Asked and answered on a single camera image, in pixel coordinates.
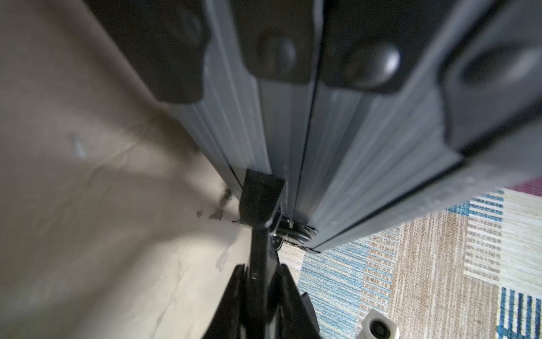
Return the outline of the grey poker set case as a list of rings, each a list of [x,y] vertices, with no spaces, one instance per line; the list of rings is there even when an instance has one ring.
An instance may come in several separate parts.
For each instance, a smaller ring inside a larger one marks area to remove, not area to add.
[[[320,253],[541,175],[540,1],[88,1],[252,230],[240,338]]]

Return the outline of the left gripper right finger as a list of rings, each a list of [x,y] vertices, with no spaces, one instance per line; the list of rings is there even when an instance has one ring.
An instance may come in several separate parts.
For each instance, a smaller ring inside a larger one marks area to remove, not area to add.
[[[279,264],[270,285],[272,338],[320,338],[320,329],[308,293],[299,293],[289,268]]]

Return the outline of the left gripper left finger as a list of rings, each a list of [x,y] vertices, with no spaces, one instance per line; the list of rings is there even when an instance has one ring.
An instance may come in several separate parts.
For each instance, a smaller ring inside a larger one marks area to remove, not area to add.
[[[244,312],[245,265],[234,268],[210,325],[203,338],[241,337],[241,322]]]

